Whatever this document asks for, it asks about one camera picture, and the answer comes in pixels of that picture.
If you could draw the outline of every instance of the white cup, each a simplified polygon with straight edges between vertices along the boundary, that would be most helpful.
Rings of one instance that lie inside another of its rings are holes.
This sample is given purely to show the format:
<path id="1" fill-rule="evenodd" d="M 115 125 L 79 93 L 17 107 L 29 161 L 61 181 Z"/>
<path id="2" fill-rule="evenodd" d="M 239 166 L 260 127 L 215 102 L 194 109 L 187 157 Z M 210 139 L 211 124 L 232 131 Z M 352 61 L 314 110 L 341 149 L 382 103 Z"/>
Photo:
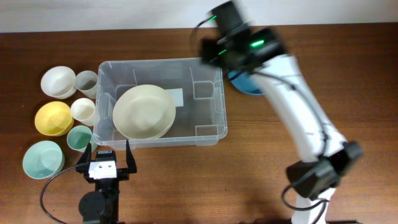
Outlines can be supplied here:
<path id="1" fill-rule="evenodd" d="M 70 112 L 77 121 L 87 125 L 94 126 L 95 123 L 95 104 L 91 99 L 80 98 L 73 102 Z"/>
<path id="2" fill-rule="evenodd" d="M 40 83 L 43 92 L 57 99 L 66 99 L 76 92 L 75 72 L 65 66 L 57 66 L 48 70 Z"/>
<path id="3" fill-rule="evenodd" d="M 76 76 L 75 87 L 91 99 L 96 98 L 98 76 L 92 71 L 83 71 Z"/>

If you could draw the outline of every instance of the cup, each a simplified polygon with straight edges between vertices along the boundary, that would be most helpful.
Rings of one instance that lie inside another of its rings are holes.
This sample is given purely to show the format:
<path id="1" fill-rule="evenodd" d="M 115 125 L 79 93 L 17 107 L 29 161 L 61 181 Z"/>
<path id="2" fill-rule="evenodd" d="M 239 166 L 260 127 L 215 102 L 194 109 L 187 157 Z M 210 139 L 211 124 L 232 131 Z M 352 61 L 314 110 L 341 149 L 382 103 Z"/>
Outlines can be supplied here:
<path id="1" fill-rule="evenodd" d="M 64 163 L 65 156 L 57 143 L 41 141 L 27 150 L 22 166 L 29 177 L 44 179 L 60 172 Z"/>
<path id="2" fill-rule="evenodd" d="M 92 71 L 80 72 L 75 79 L 75 87 L 88 98 L 95 99 L 97 94 L 98 76 Z"/>
<path id="3" fill-rule="evenodd" d="M 48 70 L 40 82 L 43 92 L 47 96 L 66 99 L 76 92 L 75 72 L 65 66 L 57 66 Z"/>
<path id="4" fill-rule="evenodd" d="M 80 98 L 72 103 L 70 112 L 77 121 L 87 126 L 94 126 L 95 122 L 95 104 L 91 99 Z"/>
<path id="5" fill-rule="evenodd" d="M 38 110 L 35 127 L 46 136 L 61 136 L 72 128 L 73 121 L 69 106 L 61 101 L 53 101 Z"/>
<path id="6" fill-rule="evenodd" d="M 93 133 L 89 127 L 79 125 L 68 133 L 67 143 L 73 150 L 84 152 L 89 142 L 91 143 L 91 152 L 94 152 L 98 145 L 94 142 Z"/>

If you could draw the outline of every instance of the gray plastic bin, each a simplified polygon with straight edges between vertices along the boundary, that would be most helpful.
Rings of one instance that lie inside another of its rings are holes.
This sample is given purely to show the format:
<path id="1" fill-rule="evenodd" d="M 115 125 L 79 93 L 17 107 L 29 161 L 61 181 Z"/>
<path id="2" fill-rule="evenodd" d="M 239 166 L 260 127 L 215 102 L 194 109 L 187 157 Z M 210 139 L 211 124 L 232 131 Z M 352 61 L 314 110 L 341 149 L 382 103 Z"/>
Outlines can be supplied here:
<path id="1" fill-rule="evenodd" d="M 158 139 L 129 140 L 131 149 L 159 146 L 210 146 L 228 131 L 221 69 L 199 58 L 103 62 L 98 71 L 93 139 L 100 146 L 126 148 L 126 137 L 112 119 L 116 101 L 130 88 L 151 84 L 165 90 L 182 88 L 183 106 L 176 107 L 173 126 Z"/>

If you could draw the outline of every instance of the white bowl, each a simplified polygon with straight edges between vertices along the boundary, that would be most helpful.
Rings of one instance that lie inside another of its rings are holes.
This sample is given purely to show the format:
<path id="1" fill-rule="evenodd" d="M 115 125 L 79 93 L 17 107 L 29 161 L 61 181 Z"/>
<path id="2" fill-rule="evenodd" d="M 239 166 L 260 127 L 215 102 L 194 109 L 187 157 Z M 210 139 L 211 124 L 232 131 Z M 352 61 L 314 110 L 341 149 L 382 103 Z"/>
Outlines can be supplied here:
<path id="1" fill-rule="evenodd" d="M 175 105 L 170 93 L 155 85 L 125 92 L 113 109 L 116 129 L 129 139 L 162 137 L 173 125 Z"/>
<path id="2" fill-rule="evenodd" d="M 64 163 L 65 157 L 57 143 L 41 141 L 27 150 L 22 166 L 29 177 L 44 179 L 60 172 Z"/>
<path id="3" fill-rule="evenodd" d="M 47 96 L 66 99 L 76 92 L 75 72 L 65 66 L 57 66 L 48 70 L 40 83 Z"/>

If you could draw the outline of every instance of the yellow bowl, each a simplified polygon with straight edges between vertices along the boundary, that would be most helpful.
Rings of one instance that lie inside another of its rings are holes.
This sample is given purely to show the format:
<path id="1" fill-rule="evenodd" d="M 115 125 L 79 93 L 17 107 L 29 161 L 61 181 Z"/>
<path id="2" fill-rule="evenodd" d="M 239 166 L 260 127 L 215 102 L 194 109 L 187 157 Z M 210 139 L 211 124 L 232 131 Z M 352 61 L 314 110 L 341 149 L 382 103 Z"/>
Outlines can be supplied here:
<path id="1" fill-rule="evenodd" d="M 36 129 L 47 136 L 61 136 L 73 126 L 70 108 L 65 103 L 54 101 L 42 106 L 36 113 Z"/>

